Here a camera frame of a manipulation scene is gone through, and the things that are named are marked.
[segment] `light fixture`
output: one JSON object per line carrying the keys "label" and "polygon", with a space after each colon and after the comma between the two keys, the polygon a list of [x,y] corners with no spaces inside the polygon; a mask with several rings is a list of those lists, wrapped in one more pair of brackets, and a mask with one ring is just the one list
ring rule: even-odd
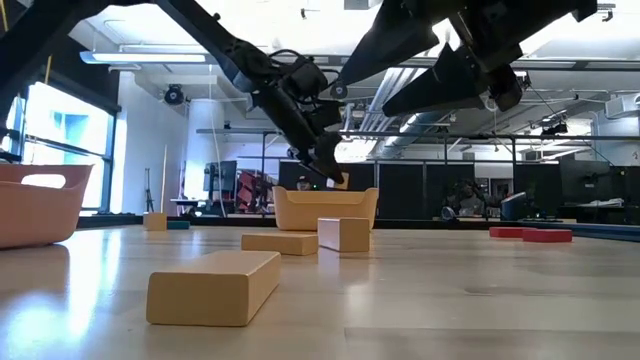
{"label": "light fixture", "polygon": [[204,54],[160,53],[94,53],[83,51],[80,58],[87,64],[139,64],[139,63],[204,63]]}

